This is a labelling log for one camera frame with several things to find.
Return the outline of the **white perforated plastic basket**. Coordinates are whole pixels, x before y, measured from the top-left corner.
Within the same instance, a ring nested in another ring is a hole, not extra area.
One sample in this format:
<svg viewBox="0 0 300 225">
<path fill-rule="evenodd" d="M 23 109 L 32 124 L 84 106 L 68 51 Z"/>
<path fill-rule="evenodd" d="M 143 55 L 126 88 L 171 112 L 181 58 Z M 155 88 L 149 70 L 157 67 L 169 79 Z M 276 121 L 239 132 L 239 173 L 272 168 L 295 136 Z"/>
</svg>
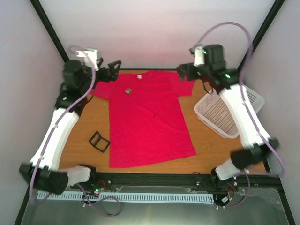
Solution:
<svg viewBox="0 0 300 225">
<path fill-rule="evenodd" d="M 264 98 L 248 87 L 245 89 L 255 113 L 259 112 L 265 104 Z M 200 121 L 221 137 L 233 139 L 239 135 L 229 108 L 213 90 L 195 104 L 194 112 Z"/>
</svg>

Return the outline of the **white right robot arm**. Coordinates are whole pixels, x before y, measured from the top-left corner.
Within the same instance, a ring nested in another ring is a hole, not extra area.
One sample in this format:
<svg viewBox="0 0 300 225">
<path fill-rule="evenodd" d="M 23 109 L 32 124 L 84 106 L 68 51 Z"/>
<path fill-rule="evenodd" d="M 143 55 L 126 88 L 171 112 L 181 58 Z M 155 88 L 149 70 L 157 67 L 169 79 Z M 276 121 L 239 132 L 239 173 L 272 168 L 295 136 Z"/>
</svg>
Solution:
<svg viewBox="0 0 300 225">
<path fill-rule="evenodd" d="M 240 135 L 242 149 L 232 151 L 228 160 L 211 171 L 211 184 L 219 188 L 250 166 L 266 160 L 279 141 L 262 127 L 246 87 L 240 82 L 240 71 L 226 67 L 223 46 L 199 45 L 190 52 L 194 61 L 177 67 L 180 78 L 208 83 L 226 104 Z"/>
</svg>

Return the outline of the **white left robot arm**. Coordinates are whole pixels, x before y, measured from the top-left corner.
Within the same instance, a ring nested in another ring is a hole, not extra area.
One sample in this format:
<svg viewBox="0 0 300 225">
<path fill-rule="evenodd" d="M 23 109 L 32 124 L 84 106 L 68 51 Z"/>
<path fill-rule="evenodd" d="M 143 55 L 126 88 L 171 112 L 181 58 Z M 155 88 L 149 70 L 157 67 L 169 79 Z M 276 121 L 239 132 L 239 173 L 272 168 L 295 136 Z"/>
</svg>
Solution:
<svg viewBox="0 0 300 225">
<path fill-rule="evenodd" d="M 91 65 L 78 60 L 64 64 L 63 83 L 47 133 L 31 161 L 19 167 L 19 173 L 30 188 L 60 195 L 76 183 L 89 189 L 97 185 L 95 167 L 79 164 L 60 171 L 59 162 L 71 130 L 90 101 L 87 94 L 98 82 L 109 83 L 118 79 L 121 61 L 109 63 L 108 68 L 101 67 L 102 62 L 102 58 L 96 58 Z"/>
</svg>

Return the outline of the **red t-shirt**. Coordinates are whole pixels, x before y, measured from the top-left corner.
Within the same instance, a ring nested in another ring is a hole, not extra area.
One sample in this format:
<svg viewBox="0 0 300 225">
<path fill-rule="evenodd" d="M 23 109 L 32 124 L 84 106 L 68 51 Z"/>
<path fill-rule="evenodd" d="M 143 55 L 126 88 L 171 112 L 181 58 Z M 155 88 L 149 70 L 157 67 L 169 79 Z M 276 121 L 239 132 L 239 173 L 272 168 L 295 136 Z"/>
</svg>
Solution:
<svg viewBox="0 0 300 225">
<path fill-rule="evenodd" d="M 108 101 L 109 166 L 130 168 L 194 156 L 179 103 L 179 97 L 192 95 L 194 84 L 174 72 L 153 70 L 99 82 L 93 94 Z"/>
</svg>

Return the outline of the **round white brooch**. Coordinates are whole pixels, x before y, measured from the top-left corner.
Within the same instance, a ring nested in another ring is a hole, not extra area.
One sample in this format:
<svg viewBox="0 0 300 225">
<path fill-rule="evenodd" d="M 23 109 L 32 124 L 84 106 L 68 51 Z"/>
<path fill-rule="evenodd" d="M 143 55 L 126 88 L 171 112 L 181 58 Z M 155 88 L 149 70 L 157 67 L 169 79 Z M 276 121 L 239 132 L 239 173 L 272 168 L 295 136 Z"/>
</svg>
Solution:
<svg viewBox="0 0 300 225">
<path fill-rule="evenodd" d="M 131 93 L 132 93 L 132 90 L 131 90 L 130 88 L 127 88 L 127 89 L 125 90 L 125 93 L 126 93 L 126 94 L 131 94 Z"/>
</svg>

